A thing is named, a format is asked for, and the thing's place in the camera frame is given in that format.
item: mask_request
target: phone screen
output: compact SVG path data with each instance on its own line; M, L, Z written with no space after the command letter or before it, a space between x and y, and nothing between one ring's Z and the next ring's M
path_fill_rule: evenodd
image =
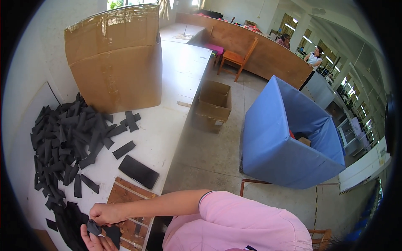
M119 166L119 170L131 179L141 183L146 188L152 190L159 177L159 173L126 155Z

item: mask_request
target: white work table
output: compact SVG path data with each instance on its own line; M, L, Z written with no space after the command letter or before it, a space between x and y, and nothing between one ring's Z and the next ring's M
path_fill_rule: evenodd
M182 35L184 31L186 31L187 35L193 35L194 39L198 34L201 35L202 31L205 30L205 27L190 25L190 24L182 24L182 23L174 23L168 26L165 26L159 30L160 39L162 41L172 41L177 43L187 44L191 40L186 39L177 39L177 35Z
M159 106L150 107L140 110L134 110L133 113L139 112L141 120L137 122L139 130L131 132L128 130L111 139L115 142L109 150L104 147L98 154L95 164L80 170L79 173L84 174L93 182L99 185L99 194L93 192L85 184L82 184L82 198L74 197L74 183L68 187L63 186L59 181L58 188L66 194L65 202L71 201L78 203L80 210L89 214L89 210L96 202L106 203L111 192L116 177L120 177L131 182L141 188L146 189L135 180L129 178L118 170L118 167L124 157L116 160L113 151L117 150L129 141L133 141L136 147L131 150L128 155L153 169L160 174L153 190L153 193L160 195L162 193L164 183L172 163L173 155L176 150L180 135L182 133L187 115L190 108L180 106L178 101L192 104L193 98L200 85L200 80L207 66L211 50L200 48L185 43L176 43L173 41L162 41L162 58L163 58L163 75L162 75L162 101ZM31 105L46 105L40 103L40 90L33 99ZM29 107L28 110L39 109L40 107ZM8 172L21 172L21 165L29 176L29 188L27 191L27 208L23 209L31 226L35 229L46 229L52 238L54 244L59 251L70 250L64 243L60 233L49 229L46 225L46 218L55 220L52 211L45 206L47 198L42 191L34 190L34 173L33 164L34 151L29 139L31 127L34 126L37 114L25 114L22 121L29 121L30 124L22 125L19 128L21 139L15 139L12 156L25 156L25 160L11 161ZM119 124L125 119L124 112L113 114L113 123ZM10 179L14 189L17 184L15 179L20 179L18 175L12 175Z

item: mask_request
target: pink stool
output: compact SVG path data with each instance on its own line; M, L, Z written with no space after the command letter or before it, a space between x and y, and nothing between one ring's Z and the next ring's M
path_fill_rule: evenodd
M217 51L215 60L213 62L213 65L215 66L216 62L219 61L219 59L221 58L222 54L224 53L224 48L220 47L220 46L217 46L217 45L213 45L213 44L204 44L204 46L207 49Z

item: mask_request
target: wooden partition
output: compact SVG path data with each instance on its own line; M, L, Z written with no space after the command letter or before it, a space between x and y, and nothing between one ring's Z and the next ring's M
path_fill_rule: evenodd
M177 13L176 22L205 27L206 42L244 56L255 36L258 43L244 69L269 80L272 75L299 89L312 71L307 63L263 35L222 20Z

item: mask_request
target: open cardboard box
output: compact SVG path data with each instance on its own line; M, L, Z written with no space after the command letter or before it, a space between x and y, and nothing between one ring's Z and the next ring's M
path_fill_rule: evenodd
M127 6L88 17L65 29L64 40L78 89L98 112L160 104L158 4Z
M230 86L204 80L193 117L193 126L202 131L218 134L223 123L228 120L231 110Z

